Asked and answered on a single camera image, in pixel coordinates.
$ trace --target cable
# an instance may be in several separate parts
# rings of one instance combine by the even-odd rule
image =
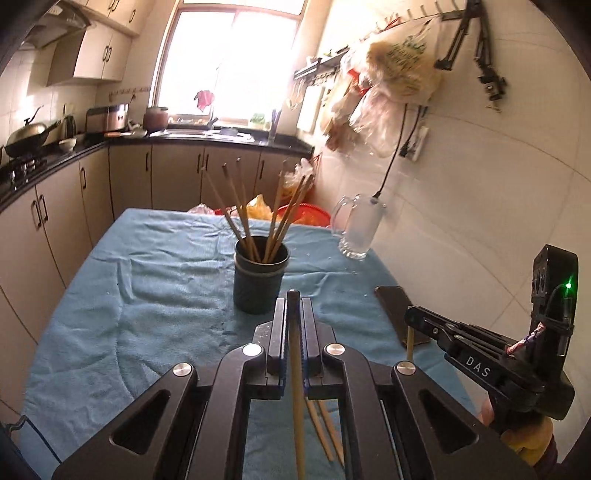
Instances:
[[[408,136],[406,142],[404,143],[404,145],[400,149],[400,156],[401,157],[406,157],[408,154],[408,146],[410,145],[410,141],[414,135],[415,130],[417,129],[418,121],[421,119],[422,116],[424,116],[424,113],[423,113],[423,115],[421,115],[422,110],[423,110],[423,107],[421,105],[419,105],[418,111],[417,111],[417,119],[414,122],[413,129],[411,130],[410,135]]]
[[[396,150],[394,150],[394,155],[392,155],[392,160],[390,161],[390,165],[388,165],[388,169],[386,170],[386,175],[384,175],[384,181],[382,182],[382,186],[379,190],[375,193],[374,198],[378,199],[379,196],[382,194],[384,186],[386,185],[386,180],[388,179],[388,175],[390,174],[390,169],[392,168],[392,164],[394,160],[396,160],[396,155],[398,155],[398,148],[400,147],[400,142],[402,141],[402,133],[404,132],[404,124],[406,122],[406,113],[408,111],[408,104],[404,104],[404,113],[402,114],[402,126],[400,127],[400,136],[398,137],[398,143],[396,144]]]

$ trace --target window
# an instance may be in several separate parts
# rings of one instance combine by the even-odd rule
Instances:
[[[157,104],[189,118],[214,115],[247,124],[258,113],[269,121],[285,98],[300,18],[252,5],[301,11],[303,0],[246,0],[247,7],[219,8],[209,1],[207,10],[189,3],[179,8],[168,40]],[[212,107],[197,107],[201,90],[214,93]]]

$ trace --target kitchen utensil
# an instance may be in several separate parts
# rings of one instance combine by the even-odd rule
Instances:
[[[86,111],[86,132],[101,133],[123,130],[127,126],[129,105],[98,106]]]
[[[144,128],[149,132],[166,130],[168,127],[168,107],[151,106],[144,113]]]
[[[345,205],[352,205],[353,208],[351,208],[345,230],[337,232],[336,216]],[[356,260],[365,258],[385,209],[386,205],[377,198],[361,193],[354,199],[343,197],[339,200],[332,212],[330,227],[333,235],[340,237],[339,250],[343,255]]]
[[[61,120],[51,124],[49,127],[43,122],[32,123],[37,112],[42,107],[43,105],[37,108],[33,116],[25,120],[24,127],[15,130],[8,137],[4,150],[12,158],[34,153],[35,150],[45,143],[49,133],[61,124]]]
[[[253,236],[252,240],[259,255],[264,255],[267,237]],[[273,263],[254,262],[250,260],[246,244],[237,242],[234,255],[234,305],[246,313],[270,312],[279,295],[289,257],[289,250],[281,244]]]
[[[71,152],[72,150],[74,150],[74,147],[76,146],[76,139],[66,138],[64,140],[61,140],[58,143],[58,146],[60,147],[60,150],[64,153]]]
[[[62,122],[63,138],[73,138],[76,135],[76,119],[73,115],[66,115]]]

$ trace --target cabinet door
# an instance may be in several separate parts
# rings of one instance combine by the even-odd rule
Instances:
[[[135,0],[115,0],[109,18],[115,20],[118,24],[129,26],[131,12],[135,8]]]
[[[134,9],[131,11],[131,16],[127,25],[128,28],[137,34],[142,33],[153,6],[154,0],[135,0]]]
[[[123,80],[130,48],[131,38],[113,30],[111,43],[105,58],[103,80]]]
[[[74,77],[100,79],[111,42],[112,30],[103,24],[93,24],[84,33]]]
[[[214,182],[220,193],[224,205],[220,205],[216,200],[211,185],[206,179],[203,179],[201,189],[201,203],[205,203],[208,207],[216,209],[235,205],[232,190],[228,186],[226,179],[223,176],[222,165],[228,164],[228,170],[237,183],[238,176],[236,175],[236,159],[240,158],[244,188],[246,191],[246,201],[252,200],[252,194],[255,187],[256,171],[258,168],[259,157],[261,152],[258,150],[241,150],[239,148],[218,148],[207,147],[205,149],[205,161],[202,162],[203,167],[209,173],[209,177]]]
[[[38,341],[65,288],[41,226],[35,189],[0,215],[0,286]]]
[[[88,0],[86,6],[87,8],[108,17],[111,13],[111,8],[113,8],[113,4],[116,1],[117,0]]]
[[[35,188],[47,240],[67,287],[92,250],[78,162],[54,173]]]
[[[115,220],[128,208],[152,208],[150,145],[109,147],[109,175]]]
[[[0,290],[0,400],[21,411],[35,342]]]
[[[203,153],[202,146],[152,147],[153,208],[186,212],[199,204]]]
[[[95,246],[113,224],[107,148],[80,160],[80,182],[90,241]]]
[[[262,193],[265,203],[273,208],[277,186],[279,184],[279,175],[281,165],[285,161],[285,170],[294,171],[301,157],[288,157],[277,153],[261,154],[261,161],[256,173],[255,195]]]

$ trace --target sink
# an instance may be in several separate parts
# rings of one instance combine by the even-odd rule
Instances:
[[[238,133],[236,135],[222,135],[219,130],[197,130],[197,129],[174,129],[165,131],[161,137],[192,139],[192,138],[213,138],[231,142],[254,142],[255,139],[249,134]]]

